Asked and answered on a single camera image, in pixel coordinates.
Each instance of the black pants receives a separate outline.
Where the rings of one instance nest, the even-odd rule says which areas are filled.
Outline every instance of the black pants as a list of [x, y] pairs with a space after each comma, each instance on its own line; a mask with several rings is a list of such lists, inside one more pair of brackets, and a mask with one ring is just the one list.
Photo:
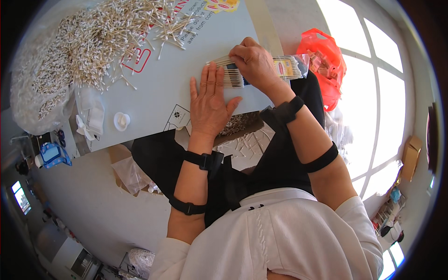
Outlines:
[[[291, 81], [291, 89], [300, 96], [311, 113], [324, 126], [322, 96], [316, 76]], [[164, 131], [136, 139], [132, 157], [140, 168], [170, 198], [174, 194], [183, 163], [181, 145], [174, 140], [175, 130]], [[313, 194], [308, 174], [301, 168], [291, 137], [275, 134], [259, 163], [250, 175], [235, 169], [220, 168], [208, 181], [205, 225], [210, 226], [234, 203], [260, 191], [295, 187]]]

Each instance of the small white cup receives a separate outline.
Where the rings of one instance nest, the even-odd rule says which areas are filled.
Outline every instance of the small white cup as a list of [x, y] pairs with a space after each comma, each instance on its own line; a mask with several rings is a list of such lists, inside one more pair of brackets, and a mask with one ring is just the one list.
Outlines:
[[113, 117], [113, 124], [118, 131], [125, 131], [128, 125], [131, 123], [131, 118], [128, 114], [123, 114], [122, 112], [118, 112]]

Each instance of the white shirt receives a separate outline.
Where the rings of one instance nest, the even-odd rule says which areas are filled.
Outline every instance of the white shirt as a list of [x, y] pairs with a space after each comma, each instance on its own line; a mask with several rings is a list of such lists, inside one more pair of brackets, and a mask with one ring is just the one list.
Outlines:
[[387, 242], [392, 244], [400, 237], [400, 234], [401, 234], [401, 226], [400, 226], [400, 223], [397, 221], [397, 222], [395, 222], [393, 227], [391, 227], [389, 232], [383, 238]]
[[240, 204], [191, 245], [163, 239], [150, 279], [265, 280], [267, 269], [300, 280], [381, 275], [382, 249], [358, 196], [336, 211], [294, 188], [260, 192]]

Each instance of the hand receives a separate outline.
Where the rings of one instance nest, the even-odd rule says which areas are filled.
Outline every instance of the hand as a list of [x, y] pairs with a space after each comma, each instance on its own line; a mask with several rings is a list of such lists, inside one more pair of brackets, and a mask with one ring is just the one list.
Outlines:
[[241, 44], [231, 49], [228, 56], [243, 77], [266, 95], [272, 85], [282, 81], [270, 53], [251, 37], [244, 38]]
[[233, 111], [238, 107], [242, 97], [235, 97], [227, 106], [224, 102], [224, 68], [216, 69], [216, 63], [204, 66], [199, 84], [199, 94], [196, 90], [196, 79], [190, 79], [190, 118], [191, 134], [207, 137], [212, 141], [223, 130]]

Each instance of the black wrist band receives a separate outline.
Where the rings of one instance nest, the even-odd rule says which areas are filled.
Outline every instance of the black wrist band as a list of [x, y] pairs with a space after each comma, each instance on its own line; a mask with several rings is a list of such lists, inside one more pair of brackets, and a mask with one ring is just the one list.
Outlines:
[[183, 212], [185, 215], [196, 215], [205, 213], [207, 205], [194, 205], [191, 202], [182, 202], [175, 198], [174, 195], [169, 199], [169, 203], [174, 209]]
[[310, 163], [303, 164], [303, 168], [307, 173], [316, 172], [332, 163], [338, 154], [339, 151], [337, 150], [336, 144], [333, 142], [333, 146], [328, 149], [325, 154], [321, 155], [318, 159], [313, 160]]
[[199, 165], [199, 169], [201, 170], [207, 170], [207, 177], [209, 179], [212, 179], [216, 175], [223, 158], [224, 154], [217, 151], [212, 151], [211, 155], [205, 153], [199, 155], [190, 151], [185, 151], [184, 153], [184, 160]]
[[276, 133], [288, 135], [287, 123], [296, 119], [296, 113], [303, 107], [303, 100], [296, 96], [289, 102], [283, 102], [277, 108], [268, 106], [260, 112], [260, 116]]
[[211, 155], [209, 154], [199, 155], [190, 151], [185, 151], [184, 160], [199, 165], [201, 170], [211, 170], [212, 160]]

